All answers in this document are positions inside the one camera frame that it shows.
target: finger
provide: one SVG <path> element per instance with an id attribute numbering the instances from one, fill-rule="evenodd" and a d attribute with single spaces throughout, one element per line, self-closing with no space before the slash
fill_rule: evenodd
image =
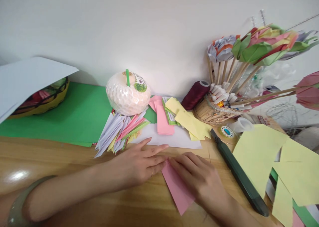
<path id="1" fill-rule="evenodd" d="M 156 166 L 157 164 L 160 164 L 161 162 L 164 162 L 167 159 L 168 159 L 168 156 L 152 156 L 152 157 L 146 158 L 147 167 Z"/>
<path id="2" fill-rule="evenodd" d="M 140 143 L 136 144 L 133 148 L 140 150 L 143 146 L 145 146 L 146 144 L 148 144 L 151 140 L 152 140 L 151 137 L 146 138 L 146 139 L 144 139 L 143 141 L 141 141 Z"/>
<path id="3" fill-rule="evenodd" d="M 151 156 L 154 156 L 156 155 L 157 153 L 165 150 L 166 148 L 168 148 L 169 145 L 168 144 L 163 144 L 163 145 L 160 145 L 160 146 L 154 146 L 152 148 L 148 148 L 146 150 L 143 151 L 143 156 L 144 157 L 151 157 Z"/>
<path id="4" fill-rule="evenodd" d="M 168 161 L 188 186 L 191 187 L 192 184 L 195 183 L 195 178 L 192 176 L 192 174 L 188 170 L 186 170 L 181 164 L 179 164 L 174 158 L 169 158 Z"/>
<path id="5" fill-rule="evenodd" d="M 201 156 L 198 156 L 198 155 L 197 155 L 197 157 L 202 161 L 202 163 L 208 165 L 209 167 L 215 168 L 214 165 L 211 164 L 209 161 L 207 161 L 205 158 L 202 158 Z"/>
<path id="6" fill-rule="evenodd" d="M 184 156 L 187 156 L 195 165 L 198 167 L 204 167 L 204 163 L 192 152 L 183 153 Z"/>
<path id="7" fill-rule="evenodd" d="M 161 162 L 155 166 L 151 166 L 151 167 L 148 167 L 146 168 L 146 172 L 147 172 L 147 175 L 148 177 L 152 177 L 154 176 L 156 173 L 160 172 L 163 167 L 165 166 L 166 162 Z"/>
<path id="8" fill-rule="evenodd" d="M 191 174 L 196 175 L 199 174 L 199 167 L 195 165 L 187 156 L 180 155 L 174 158 L 179 164 L 182 164 L 186 170 L 188 170 Z"/>

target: white cup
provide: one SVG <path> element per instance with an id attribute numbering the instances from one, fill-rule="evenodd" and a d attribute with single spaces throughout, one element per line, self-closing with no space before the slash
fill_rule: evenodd
<path id="1" fill-rule="evenodd" d="M 254 130 L 254 125 L 246 118 L 240 117 L 236 122 L 227 124 L 235 133 Z"/>

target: green utility knife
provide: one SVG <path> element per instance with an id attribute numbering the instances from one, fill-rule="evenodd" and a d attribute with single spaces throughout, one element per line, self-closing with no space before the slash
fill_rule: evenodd
<path id="1" fill-rule="evenodd" d="M 221 141 L 221 139 L 216 135 L 213 129 L 210 131 L 210 133 L 212 134 L 217 143 L 218 151 L 223 156 L 227 166 L 233 173 L 237 183 L 239 184 L 240 188 L 242 189 L 243 193 L 245 194 L 253 209 L 257 213 L 265 217 L 269 216 L 267 205 L 265 204 L 264 200 L 260 197 L 255 187 L 252 185 L 251 181 L 247 177 L 246 173 L 244 172 L 244 170 L 242 169 L 242 167 L 240 166 L 232 152 L 229 150 L 228 146 Z"/>

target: wooden table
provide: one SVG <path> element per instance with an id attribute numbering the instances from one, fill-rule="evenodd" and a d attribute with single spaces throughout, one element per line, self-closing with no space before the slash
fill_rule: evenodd
<path id="1" fill-rule="evenodd" d="M 274 128 L 282 129 L 274 122 Z M 282 226 L 272 215 L 256 213 L 245 198 L 236 180 L 219 154 L 216 143 L 201 141 L 202 149 L 168 148 L 166 155 L 176 156 L 187 151 L 200 155 L 217 168 L 222 183 L 243 207 L 263 226 Z M 229 144 L 233 151 L 234 144 Z M 54 141 L 0 137 L 0 194 L 28 186 L 48 175 L 65 175 L 108 161 L 112 153 L 93 159 L 94 148 Z M 266 204 L 271 202 L 265 196 Z M 58 213 L 46 226 L 218 226 L 206 212 L 193 203 L 180 216 L 161 173 L 141 186 L 104 194 Z"/>

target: white wall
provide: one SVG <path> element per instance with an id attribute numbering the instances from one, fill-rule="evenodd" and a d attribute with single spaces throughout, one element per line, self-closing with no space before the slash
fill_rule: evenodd
<path id="1" fill-rule="evenodd" d="M 268 23 L 289 28 L 318 14 L 318 1 L 0 0 L 0 65 L 39 55 L 78 67 L 72 79 L 95 85 L 128 68 L 154 92 L 184 96 L 208 79 L 204 53 L 211 40 L 246 33 L 260 9 Z M 301 28 L 319 30 L 319 18 Z M 318 51 L 294 58 L 295 77 L 278 86 L 317 71 Z M 319 118 L 307 114 L 298 121 L 305 123 Z"/>

